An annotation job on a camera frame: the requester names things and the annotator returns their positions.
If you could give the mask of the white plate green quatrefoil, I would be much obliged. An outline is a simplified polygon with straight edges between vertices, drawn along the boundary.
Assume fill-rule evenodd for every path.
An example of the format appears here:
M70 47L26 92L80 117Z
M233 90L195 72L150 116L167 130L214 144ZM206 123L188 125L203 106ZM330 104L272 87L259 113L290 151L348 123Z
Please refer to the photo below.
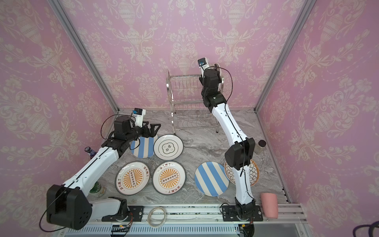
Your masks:
M164 161L171 161L178 158L184 150L181 138L173 134L159 137L154 143L155 155Z

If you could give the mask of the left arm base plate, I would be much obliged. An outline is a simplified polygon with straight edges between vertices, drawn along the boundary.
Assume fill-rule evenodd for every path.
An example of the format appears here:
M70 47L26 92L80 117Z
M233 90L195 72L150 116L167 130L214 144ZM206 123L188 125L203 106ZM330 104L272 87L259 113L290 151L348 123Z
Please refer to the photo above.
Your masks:
M102 222L141 222L144 206L121 207L114 215L102 217Z

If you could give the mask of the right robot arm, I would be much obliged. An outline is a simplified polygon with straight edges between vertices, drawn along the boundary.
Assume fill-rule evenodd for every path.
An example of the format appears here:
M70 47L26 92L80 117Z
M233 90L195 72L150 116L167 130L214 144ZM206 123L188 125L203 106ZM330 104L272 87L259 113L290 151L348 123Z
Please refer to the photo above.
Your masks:
M254 215L258 213L258 207L251 191L249 173L255 140L247 137L239 127L229 109L227 99L219 91L219 84L222 82L220 71L214 66L201 68L199 81L202 84L203 103L221 125L230 146L225 153L225 159L234 173L237 216L241 220L253 220Z

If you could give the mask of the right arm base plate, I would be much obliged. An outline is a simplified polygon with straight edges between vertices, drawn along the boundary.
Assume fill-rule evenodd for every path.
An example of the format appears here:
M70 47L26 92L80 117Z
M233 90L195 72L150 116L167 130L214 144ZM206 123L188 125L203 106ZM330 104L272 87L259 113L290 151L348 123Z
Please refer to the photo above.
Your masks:
M261 211L261 207L256 205L253 209L252 214L249 214L246 218L240 218L235 209L235 205L228 205L227 203L223 203L220 207L220 212L223 216L224 222L262 222L263 212Z

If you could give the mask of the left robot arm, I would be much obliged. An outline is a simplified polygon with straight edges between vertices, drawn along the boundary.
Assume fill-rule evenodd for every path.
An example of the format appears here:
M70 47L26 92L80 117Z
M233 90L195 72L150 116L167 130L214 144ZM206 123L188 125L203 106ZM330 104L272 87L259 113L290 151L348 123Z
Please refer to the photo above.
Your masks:
M133 221L127 200L109 197L89 202L90 190L140 137L155 137L161 125L143 120L142 115L122 115L115 119L114 130L105 139L97 154L62 185L52 185L46 193L46 210L42 214L49 224L60 229L82 229L89 221Z

